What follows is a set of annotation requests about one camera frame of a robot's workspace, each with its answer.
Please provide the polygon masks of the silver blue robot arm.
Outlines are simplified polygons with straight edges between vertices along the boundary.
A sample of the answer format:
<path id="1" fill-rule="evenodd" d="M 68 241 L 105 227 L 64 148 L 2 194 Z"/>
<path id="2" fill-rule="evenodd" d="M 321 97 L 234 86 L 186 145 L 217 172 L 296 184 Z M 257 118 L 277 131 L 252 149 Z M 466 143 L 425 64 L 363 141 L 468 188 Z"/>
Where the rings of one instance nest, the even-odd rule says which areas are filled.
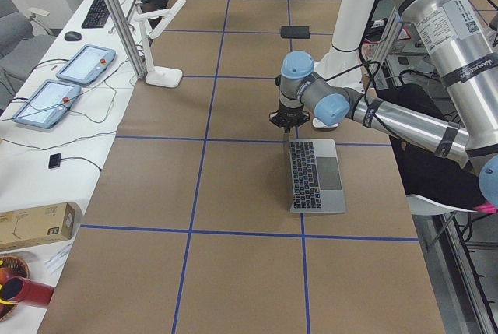
<path id="1" fill-rule="evenodd" d="M 394 0 L 412 23 L 459 114 L 450 123 L 416 83 L 401 83 L 367 99 L 329 86 L 304 51 L 288 54 L 276 82 L 279 108 L 270 121 L 283 128 L 310 116 L 326 125 L 361 120 L 395 138 L 404 189 L 440 204 L 484 213 L 497 209 L 497 53 L 468 0 Z"/>

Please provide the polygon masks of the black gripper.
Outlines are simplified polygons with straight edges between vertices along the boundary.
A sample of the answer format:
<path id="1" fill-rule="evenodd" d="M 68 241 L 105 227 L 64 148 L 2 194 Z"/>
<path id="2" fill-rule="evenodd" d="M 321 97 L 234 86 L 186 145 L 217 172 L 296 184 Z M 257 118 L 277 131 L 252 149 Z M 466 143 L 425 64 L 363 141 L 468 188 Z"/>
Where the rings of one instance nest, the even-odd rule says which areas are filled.
<path id="1" fill-rule="evenodd" d="M 270 113 L 269 121 L 277 127 L 284 128 L 283 143 L 288 143 L 291 128 L 300 127 L 310 120 L 310 115 L 303 106 L 293 108 L 280 104 L 277 111 Z"/>

